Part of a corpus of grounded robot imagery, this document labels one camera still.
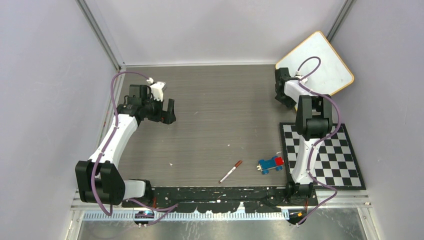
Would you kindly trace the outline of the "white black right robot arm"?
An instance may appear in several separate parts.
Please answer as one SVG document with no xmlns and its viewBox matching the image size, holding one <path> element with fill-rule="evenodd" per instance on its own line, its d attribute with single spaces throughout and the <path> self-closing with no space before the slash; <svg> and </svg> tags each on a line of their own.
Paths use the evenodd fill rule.
<svg viewBox="0 0 424 240">
<path fill-rule="evenodd" d="M 297 107 L 294 129 L 299 135 L 299 147 L 294 169 L 287 172 L 285 199 L 291 205 L 299 205 L 313 193 L 313 168 L 320 140 L 333 126 L 332 105 L 324 96 L 306 90 L 300 76 L 290 76 L 287 67 L 276 69 L 274 76 L 275 99 L 288 108 Z"/>
</svg>

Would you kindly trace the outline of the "brown whiteboard marker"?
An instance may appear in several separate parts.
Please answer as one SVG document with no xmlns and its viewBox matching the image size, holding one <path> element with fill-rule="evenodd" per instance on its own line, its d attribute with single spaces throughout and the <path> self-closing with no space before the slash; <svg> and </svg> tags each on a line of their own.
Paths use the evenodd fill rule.
<svg viewBox="0 0 424 240">
<path fill-rule="evenodd" d="M 236 169 L 239 165 L 242 164 L 242 160 L 239 160 L 219 181 L 218 183 L 221 184 L 224 182 Z"/>
</svg>

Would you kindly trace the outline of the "yellow framed whiteboard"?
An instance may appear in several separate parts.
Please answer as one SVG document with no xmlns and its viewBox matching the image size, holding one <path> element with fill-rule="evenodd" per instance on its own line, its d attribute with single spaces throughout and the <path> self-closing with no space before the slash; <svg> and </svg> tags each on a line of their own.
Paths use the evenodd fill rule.
<svg viewBox="0 0 424 240">
<path fill-rule="evenodd" d="M 354 75 L 321 31 L 312 33 L 275 64 L 275 99 L 296 109 L 300 96 L 333 96 Z"/>
</svg>

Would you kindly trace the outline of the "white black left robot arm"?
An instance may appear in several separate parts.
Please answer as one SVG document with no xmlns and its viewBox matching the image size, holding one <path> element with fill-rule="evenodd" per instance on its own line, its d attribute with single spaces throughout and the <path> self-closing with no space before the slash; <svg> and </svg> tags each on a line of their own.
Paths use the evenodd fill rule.
<svg viewBox="0 0 424 240">
<path fill-rule="evenodd" d="M 153 202 L 150 181 L 145 179 L 123 180 L 118 171 L 123 151 L 143 120 L 170 125 L 176 121 L 174 104 L 168 100 L 163 109 L 166 83 L 132 84 L 124 102 L 117 106 L 117 115 L 97 150 L 86 161 L 75 166 L 75 175 L 82 202 L 96 203 L 98 195 L 102 204 L 119 205 L 134 198 L 141 207 Z"/>
</svg>

